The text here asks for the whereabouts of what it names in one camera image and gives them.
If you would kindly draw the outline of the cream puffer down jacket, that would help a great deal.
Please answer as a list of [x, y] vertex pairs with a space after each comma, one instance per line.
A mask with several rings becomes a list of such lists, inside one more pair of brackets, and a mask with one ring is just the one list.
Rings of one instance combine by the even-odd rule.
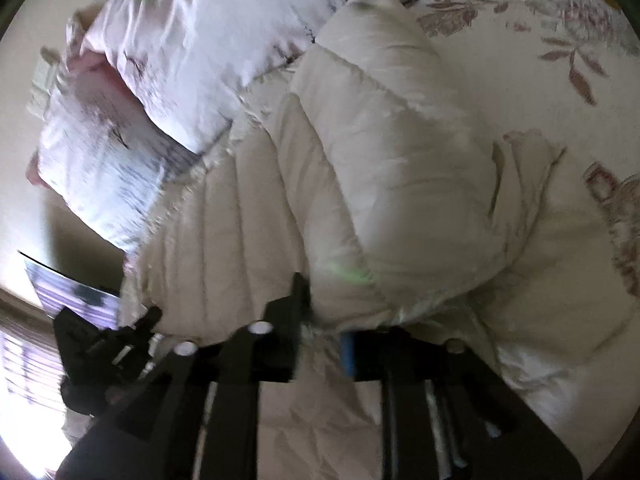
[[338, 333], [424, 318], [491, 280], [522, 251], [541, 185], [398, 0], [349, 0], [157, 197], [122, 318], [157, 306], [160, 333], [212, 344], [302, 274], [312, 324], [294, 382], [262, 389], [258, 477], [377, 479], [378, 388], [349, 385]]

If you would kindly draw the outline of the blue lavender print pillow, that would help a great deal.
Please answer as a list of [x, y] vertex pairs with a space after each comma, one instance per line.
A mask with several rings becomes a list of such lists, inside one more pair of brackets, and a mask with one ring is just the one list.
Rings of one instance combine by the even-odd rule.
[[63, 61], [36, 157], [38, 178], [123, 252], [139, 245], [157, 195], [198, 161], [152, 122], [106, 57]]

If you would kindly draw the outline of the pink floral pillow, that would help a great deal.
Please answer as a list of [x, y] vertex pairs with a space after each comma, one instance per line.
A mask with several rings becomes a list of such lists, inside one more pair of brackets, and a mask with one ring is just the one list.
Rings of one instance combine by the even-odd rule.
[[243, 89], [302, 55], [347, 1], [107, 0], [80, 50], [104, 55], [152, 122], [198, 153]]

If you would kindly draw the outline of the floral bed sheet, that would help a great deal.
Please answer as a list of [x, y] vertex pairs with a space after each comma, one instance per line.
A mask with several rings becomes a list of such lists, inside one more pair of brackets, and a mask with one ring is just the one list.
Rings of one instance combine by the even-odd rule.
[[411, 7], [501, 146], [539, 170], [514, 262], [469, 302], [506, 383], [585, 476], [639, 409], [639, 40], [603, 0]]

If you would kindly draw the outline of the wall mirror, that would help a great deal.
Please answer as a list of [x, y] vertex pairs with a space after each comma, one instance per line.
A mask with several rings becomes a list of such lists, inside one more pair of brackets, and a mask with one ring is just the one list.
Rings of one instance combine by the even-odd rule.
[[63, 308], [69, 308], [99, 328], [118, 326], [119, 296], [116, 292], [78, 282], [24, 252], [20, 255], [32, 288], [50, 318], [55, 318]]

